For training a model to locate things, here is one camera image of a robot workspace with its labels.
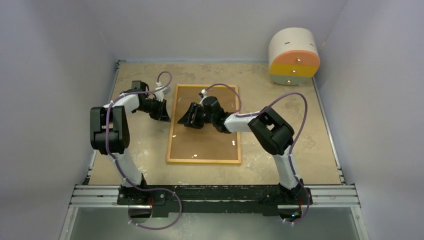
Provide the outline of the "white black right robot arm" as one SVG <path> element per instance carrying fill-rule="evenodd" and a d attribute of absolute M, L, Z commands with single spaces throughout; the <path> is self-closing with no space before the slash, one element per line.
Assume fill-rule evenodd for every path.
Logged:
<path fill-rule="evenodd" d="M 201 129 L 212 124 L 220 133 L 252 133 L 260 146 L 270 154 L 279 176 L 280 196 L 288 204 L 298 199 L 310 200 L 310 193 L 297 174 L 293 158 L 296 139 L 292 126 L 273 108 L 238 115 L 225 111 L 218 99 L 208 96 L 200 103 L 191 103 L 186 113 L 177 121 L 187 128 Z"/>

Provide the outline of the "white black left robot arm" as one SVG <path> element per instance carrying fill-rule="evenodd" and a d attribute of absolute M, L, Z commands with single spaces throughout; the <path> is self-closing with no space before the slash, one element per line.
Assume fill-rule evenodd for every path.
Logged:
<path fill-rule="evenodd" d="M 135 202 L 142 205 L 153 197 L 156 188 L 149 188 L 129 151 L 130 130 L 128 114 L 137 111 L 150 118 L 170 122 L 164 95 L 170 92 L 168 84 L 156 82 L 151 89 L 143 81 L 133 81 L 129 90 L 123 91 L 110 103 L 90 109 L 90 144 L 94 150 L 109 157 L 121 178 L 118 202 Z"/>

